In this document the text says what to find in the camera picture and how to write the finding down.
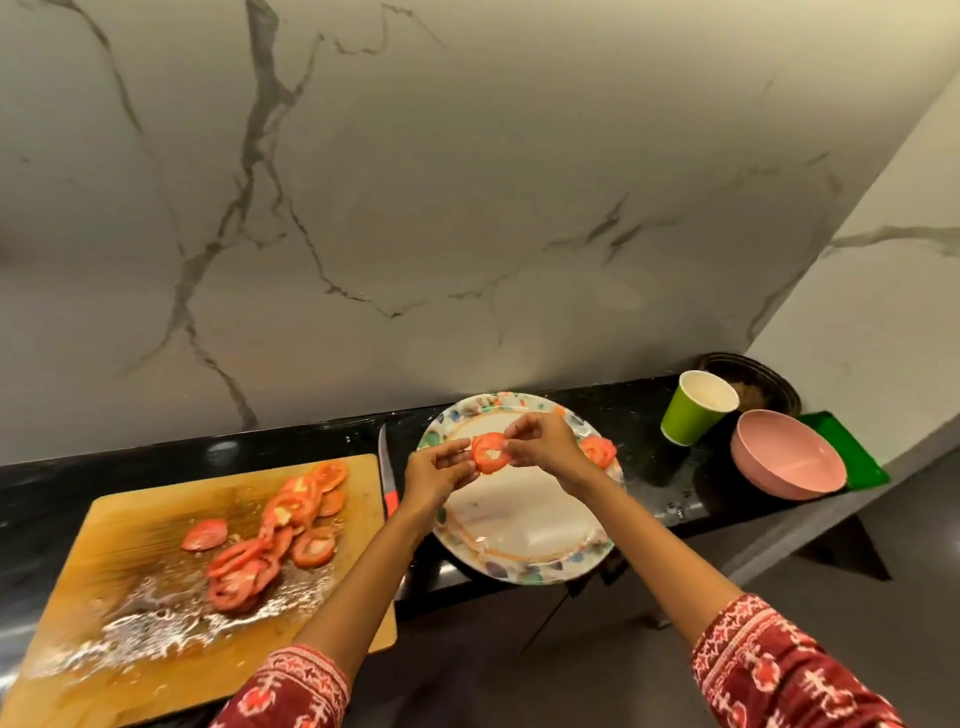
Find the green tray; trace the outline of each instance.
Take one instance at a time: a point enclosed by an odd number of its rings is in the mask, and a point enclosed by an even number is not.
[[[847,487],[865,491],[890,482],[887,474],[848,429],[830,412],[810,412],[797,418],[833,445],[847,466]]]

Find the countertop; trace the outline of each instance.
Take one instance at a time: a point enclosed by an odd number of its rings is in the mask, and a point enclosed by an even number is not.
[[[732,418],[721,422],[694,448],[678,448],[663,438],[660,418],[676,383],[675,376],[661,376],[537,394],[562,404],[612,439],[629,492],[682,537],[795,505],[760,492],[735,469],[729,450]],[[0,693],[12,683],[94,499],[376,453],[377,434],[385,423],[396,484],[402,493],[407,454],[446,407],[419,407],[0,467]],[[583,582],[571,583],[571,593],[576,595],[582,587]],[[418,549],[397,595],[397,617],[403,621],[504,588],[508,587],[452,563],[446,550],[430,536]],[[164,720],[163,724],[173,723]],[[178,720],[177,724],[187,723]]]

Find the red knife handle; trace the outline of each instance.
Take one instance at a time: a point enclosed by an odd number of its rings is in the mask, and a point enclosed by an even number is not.
[[[400,498],[396,491],[391,491],[383,494],[383,502],[387,504],[387,518],[389,519],[394,514],[396,507],[400,505]]]

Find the person's right hand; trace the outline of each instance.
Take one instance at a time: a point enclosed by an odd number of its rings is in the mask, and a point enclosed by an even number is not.
[[[577,436],[560,415],[528,412],[504,431],[509,452],[517,468],[538,466],[560,481],[565,491],[577,498],[592,475],[599,472],[577,444]]]

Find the green paper cup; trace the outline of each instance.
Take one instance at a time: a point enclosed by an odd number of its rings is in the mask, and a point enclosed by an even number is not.
[[[688,448],[739,406],[740,396],[726,380],[691,369],[680,375],[680,386],[666,408],[660,432],[674,445]]]

